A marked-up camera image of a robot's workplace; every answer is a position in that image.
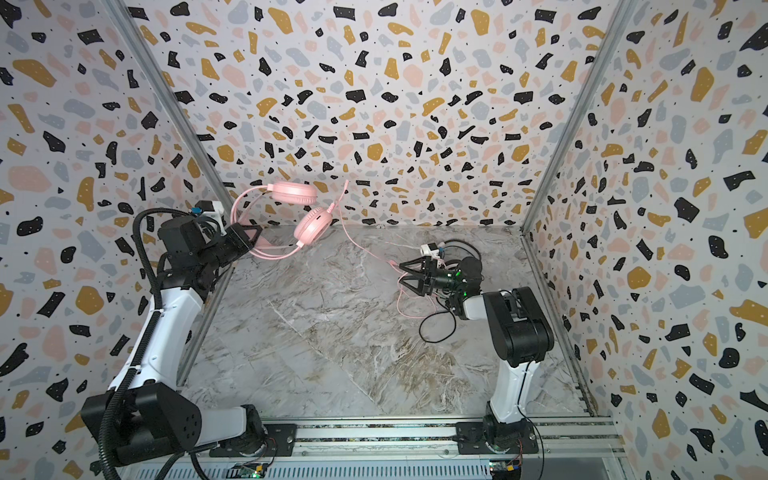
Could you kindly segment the corner aluminium post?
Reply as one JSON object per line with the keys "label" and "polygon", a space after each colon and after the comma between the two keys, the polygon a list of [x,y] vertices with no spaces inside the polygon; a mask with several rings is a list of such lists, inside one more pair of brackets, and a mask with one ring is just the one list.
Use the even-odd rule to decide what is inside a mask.
{"label": "corner aluminium post", "polygon": [[534,229],[536,217],[546,203],[548,190],[555,182],[555,176],[566,159],[566,155],[575,140],[581,122],[590,108],[592,99],[611,61],[614,50],[619,42],[619,37],[626,28],[636,6],[637,1],[635,0],[621,0],[617,2],[616,9],[607,25],[605,38],[596,52],[595,60],[588,71],[584,85],[568,117],[563,133],[554,150],[553,158],[541,177],[539,188],[523,221],[520,229],[523,238],[526,238],[527,234]]}
{"label": "corner aluminium post", "polygon": [[129,50],[144,71],[147,81],[154,89],[158,100],[176,127],[181,140],[189,148],[192,156],[198,163],[210,190],[216,199],[222,203],[224,220],[228,222],[230,220],[233,199],[224,186],[216,168],[211,163],[208,153],[196,135],[194,128],[180,107],[172,88],[165,81],[159,64],[141,36],[139,28],[132,20],[125,2],[103,1],[103,4],[107,15],[126,41]]}

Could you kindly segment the white black headphones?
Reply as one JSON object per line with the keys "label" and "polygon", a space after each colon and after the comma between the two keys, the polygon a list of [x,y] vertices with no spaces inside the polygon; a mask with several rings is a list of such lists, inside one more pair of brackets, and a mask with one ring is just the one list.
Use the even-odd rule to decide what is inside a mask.
{"label": "white black headphones", "polygon": [[449,239],[439,244],[440,255],[446,266],[458,265],[466,258],[482,261],[480,251],[471,243],[461,239]]}

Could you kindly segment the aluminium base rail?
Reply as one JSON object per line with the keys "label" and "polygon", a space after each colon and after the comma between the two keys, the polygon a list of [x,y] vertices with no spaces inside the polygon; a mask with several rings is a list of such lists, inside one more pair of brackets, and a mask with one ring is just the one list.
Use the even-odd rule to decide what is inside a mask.
{"label": "aluminium base rail", "polygon": [[471,417],[268,419],[268,449],[199,453],[168,466],[150,460],[124,479],[631,479],[612,421],[532,417],[491,445]]}

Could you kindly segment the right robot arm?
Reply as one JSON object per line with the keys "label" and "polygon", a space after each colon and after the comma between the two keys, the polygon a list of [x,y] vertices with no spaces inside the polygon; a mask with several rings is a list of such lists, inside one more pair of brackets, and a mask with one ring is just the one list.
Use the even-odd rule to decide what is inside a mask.
{"label": "right robot arm", "polygon": [[555,335],[533,291],[519,287],[485,292],[482,261],[472,256],[445,264],[423,256],[398,268],[401,286],[422,297],[438,297],[453,319],[485,322],[500,360],[483,419],[456,425],[459,452],[536,453],[537,430],[526,404],[534,373],[554,348]]}

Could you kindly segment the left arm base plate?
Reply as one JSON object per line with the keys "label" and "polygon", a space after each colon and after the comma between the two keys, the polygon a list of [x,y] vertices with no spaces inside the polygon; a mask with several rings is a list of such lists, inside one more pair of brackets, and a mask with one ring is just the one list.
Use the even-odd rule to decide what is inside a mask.
{"label": "left arm base plate", "polygon": [[247,445],[236,440],[220,442],[209,451],[213,458],[273,458],[290,457],[297,439],[298,425],[295,423],[267,423],[264,432]]}

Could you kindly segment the right corner aluminium post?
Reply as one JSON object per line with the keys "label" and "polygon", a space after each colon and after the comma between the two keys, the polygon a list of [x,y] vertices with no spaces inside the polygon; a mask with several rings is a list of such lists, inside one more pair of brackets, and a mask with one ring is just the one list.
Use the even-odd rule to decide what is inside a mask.
{"label": "right corner aluminium post", "polygon": [[563,133],[554,150],[553,158],[541,177],[539,188],[523,221],[520,229],[523,238],[526,238],[527,234],[534,229],[536,217],[546,203],[548,190],[555,182],[555,176],[566,159],[566,155],[575,140],[581,122],[590,108],[592,99],[611,61],[614,50],[619,42],[619,37],[626,28],[636,6],[637,1],[635,0],[621,0],[617,2],[616,9],[607,25],[605,38],[596,52],[595,60],[588,71],[584,85],[568,117]]}

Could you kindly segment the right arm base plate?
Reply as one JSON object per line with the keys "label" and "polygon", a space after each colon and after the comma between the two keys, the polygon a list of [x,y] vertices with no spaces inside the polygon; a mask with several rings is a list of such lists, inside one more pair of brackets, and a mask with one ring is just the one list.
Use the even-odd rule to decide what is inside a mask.
{"label": "right arm base plate", "polygon": [[492,417],[455,425],[458,452],[461,455],[518,455],[539,452],[537,435],[529,422],[506,424]]}

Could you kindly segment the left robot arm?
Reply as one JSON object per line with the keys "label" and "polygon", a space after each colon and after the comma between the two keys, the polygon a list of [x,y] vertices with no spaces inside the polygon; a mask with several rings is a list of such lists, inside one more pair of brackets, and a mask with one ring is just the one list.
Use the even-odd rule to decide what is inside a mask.
{"label": "left robot arm", "polygon": [[138,213],[132,239],[152,300],[137,343],[107,391],[86,399],[81,418],[97,442],[104,476],[169,455],[220,447],[262,451],[267,430],[252,405],[202,410],[178,390],[186,335],[223,268],[245,256],[257,225],[225,225],[200,209]]}

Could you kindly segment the left corner aluminium post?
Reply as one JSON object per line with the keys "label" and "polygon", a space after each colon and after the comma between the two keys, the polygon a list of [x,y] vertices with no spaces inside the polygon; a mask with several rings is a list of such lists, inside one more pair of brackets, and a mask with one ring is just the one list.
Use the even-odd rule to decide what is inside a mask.
{"label": "left corner aluminium post", "polygon": [[216,199],[222,203],[224,220],[228,222],[230,220],[233,199],[224,186],[216,168],[211,163],[208,153],[196,135],[194,128],[180,107],[172,88],[165,81],[159,64],[141,36],[139,28],[132,20],[125,2],[103,1],[103,4],[107,15],[126,41],[129,50],[144,71],[147,81],[154,89],[158,100],[176,127],[181,140],[189,148],[192,156],[198,163],[210,190]]}

